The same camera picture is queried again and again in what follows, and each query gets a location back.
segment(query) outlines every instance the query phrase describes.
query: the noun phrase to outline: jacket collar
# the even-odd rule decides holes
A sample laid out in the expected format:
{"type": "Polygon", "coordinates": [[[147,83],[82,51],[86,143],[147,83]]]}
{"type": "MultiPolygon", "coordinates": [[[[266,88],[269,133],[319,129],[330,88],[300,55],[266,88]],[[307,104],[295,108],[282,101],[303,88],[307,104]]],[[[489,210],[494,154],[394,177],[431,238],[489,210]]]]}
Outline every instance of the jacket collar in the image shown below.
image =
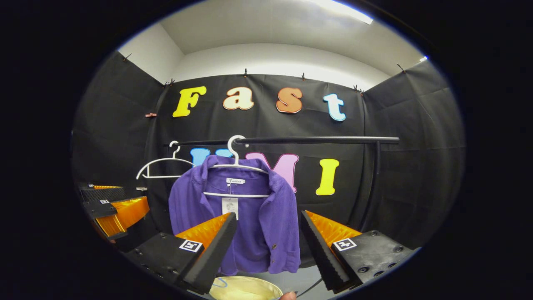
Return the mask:
{"type": "MultiPolygon", "coordinates": [[[[192,182],[198,186],[200,186],[202,189],[207,182],[207,174],[209,172],[209,168],[216,165],[216,164],[234,164],[235,159],[231,157],[225,157],[225,156],[219,156],[219,155],[209,155],[205,158],[204,162],[196,166],[192,169],[192,182]]],[[[269,186],[270,189],[273,192],[277,192],[282,185],[284,184],[285,179],[277,174],[276,172],[272,171],[267,164],[265,164],[260,159],[239,159],[240,165],[246,165],[248,167],[255,167],[262,170],[265,170],[268,172],[269,176],[269,186]]]]}

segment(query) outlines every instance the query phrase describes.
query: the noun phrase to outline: clothing tag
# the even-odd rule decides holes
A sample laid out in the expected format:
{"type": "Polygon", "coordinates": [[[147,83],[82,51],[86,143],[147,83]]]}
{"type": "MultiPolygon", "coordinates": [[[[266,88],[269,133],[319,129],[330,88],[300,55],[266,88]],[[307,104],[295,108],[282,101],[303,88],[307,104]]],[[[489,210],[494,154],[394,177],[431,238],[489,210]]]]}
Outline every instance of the clothing tag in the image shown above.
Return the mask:
{"type": "Polygon", "coordinates": [[[222,214],[234,212],[236,219],[239,219],[239,199],[238,198],[222,198],[222,214]]]}
{"type": "Polygon", "coordinates": [[[243,184],[245,182],[246,182],[246,180],[244,180],[244,179],[226,178],[226,183],[243,184]]]}

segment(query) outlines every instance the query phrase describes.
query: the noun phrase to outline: ceiling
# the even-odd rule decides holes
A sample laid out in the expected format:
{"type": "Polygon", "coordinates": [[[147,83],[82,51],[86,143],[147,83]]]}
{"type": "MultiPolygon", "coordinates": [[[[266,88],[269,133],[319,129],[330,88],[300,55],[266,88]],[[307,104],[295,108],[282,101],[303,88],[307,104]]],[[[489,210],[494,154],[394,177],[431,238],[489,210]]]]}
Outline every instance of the ceiling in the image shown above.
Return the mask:
{"type": "Polygon", "coordinates": [[[206,0],[161,21],[184,54],[235,44],[280,43],[334,52],[390,76],[424,55],[389,27],[368,25],[306,0],[206,0]]]}

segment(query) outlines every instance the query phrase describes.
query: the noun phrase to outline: white clothes hanger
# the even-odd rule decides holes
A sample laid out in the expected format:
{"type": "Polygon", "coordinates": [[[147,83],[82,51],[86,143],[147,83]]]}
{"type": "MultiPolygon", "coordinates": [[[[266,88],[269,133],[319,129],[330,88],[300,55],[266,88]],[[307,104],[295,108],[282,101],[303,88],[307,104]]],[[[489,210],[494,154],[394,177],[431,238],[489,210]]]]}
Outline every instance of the white clothes hanger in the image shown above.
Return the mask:
{"type": "MultiPolygon", "coordinates": [[[[177,141],[172,141],[169,145],[169,147],[172,147],[172,145],[174,144],[177,144],[178,142],[177,141]]],[[[144,171],[144,169],[146,169],[146,175],[142,175],[142,177],[144,178],[178,178],[178,177],[181,177],[181,175],[177,175],[177,176],[150,176],[150,165],[155,163],[155,162],[158,162],[158,161],[182,161],[182,162],[186,162],[188,164],[192,164],[193,167],[196,167],[195,164],[193,164],[192,162],[190,161],[186,161],[186,160],[183,160],[183,159],[177,159],[176,158],[176,153],[180,150],[180,146],[177,147],[177,150],[174,151],[174,153],[172,153],[172,157],[169,157],[169,158],[166,158],[166,159],[158,159],[158,160],[154,160],[154,161],[151,161],[147,164],[145,164],[141,170],[139,171],[139,173],[137,173],[137,179],[139,178],[139,176],[141,176],[141,173],[142,171],[144,171]]]]}
{"type": "MultiPolygon", "coordinates": [[[[233,144],[233,141],[236,140],[236,139],[244,139],[245,137],[243,136],[232,136],[229,140],[228,140],[228,150],[235,156],[235,163],[234,164],[216,164],[212,167],[210,167],[210,169],[212,168],[241,168],[241,169],[248,169],[248,170],[254,170],[254,171],[258,171],[258,172],[262,172],[262,173],[267,173],[267,171],[263,170],[263,169],[259,169],[259,168],[255,168],[255,167],[249,167],[247,165],[241,165],[239,164],[239,154],[233,150],[233,147],[232,147],[232,144],[233,144]]],[[[266,198],[266,197],[269,197],[270,195],[237,195],[237,194],[220,194],[220,193],[210,193],[210,192],[204,192],[205,195],[211,195],[211,196],[222,196],[222,197],[243,197],[243,198],[266,198]]]]}
{"type": "Polygon", "coordinates": [[[234,164],[216,164],[216,165],[212,166],[210,169],[212,169],[212,168],[240,168],[240,169],[254,170],[254,171],[258,171],[258,172],[262,172],[262,173],[267,173],[268,174],[268,172],[263,170],[263,169],[249,167],[247,165],[239,164],[239,154],[237,152],[235,152],[235,150],[233,150],[233,147],[231,146],[231,144],[236,139],[244,139],[244,138],[245,137],[243,137],[243,136],[232,136],[228,140],[228,150],[235,156],[235,163],[234,164]]]}

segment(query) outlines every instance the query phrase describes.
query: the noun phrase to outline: light blue letter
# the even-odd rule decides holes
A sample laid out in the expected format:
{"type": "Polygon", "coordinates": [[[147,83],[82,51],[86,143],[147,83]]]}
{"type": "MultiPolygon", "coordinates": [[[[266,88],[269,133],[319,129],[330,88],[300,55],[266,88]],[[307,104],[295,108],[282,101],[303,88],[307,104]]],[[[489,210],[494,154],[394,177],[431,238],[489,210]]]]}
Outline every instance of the light blue letter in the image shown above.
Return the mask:
{"type": "Polygon", "coordinates": [[[206,148],[193,148],[191,149],[192,163],[195,165],[201,165],[205,158],[211,154],[211,151],[206,148]]]}
{"type": "Polygon", "coordinates": [[[216,155],[225,156],[225,157],[232,157],[233,153],[231,153],[228,149],[218,149],[215,151],[216,155]]]}
{"type": "Polygon", "coordinates": [[[324,96],[324,101],[328,102],[329,115],[335,121],[344,121],[346,115],[341,113],[339,106],[344,106],[344,101],[337,98],[337,94],[329,94],[324,96]]]}
{"type": "MultiPolygon", "coordinates": [[[[191,149],[192,163],[195,165],[201,165],[204,163],[205,158],[211,154],[211,151],[206,148],[193,148],[191,149]]],[[[215,151],[216,155],[232,157],[233,154],[228,149],[218,149],[215,151]]]]}

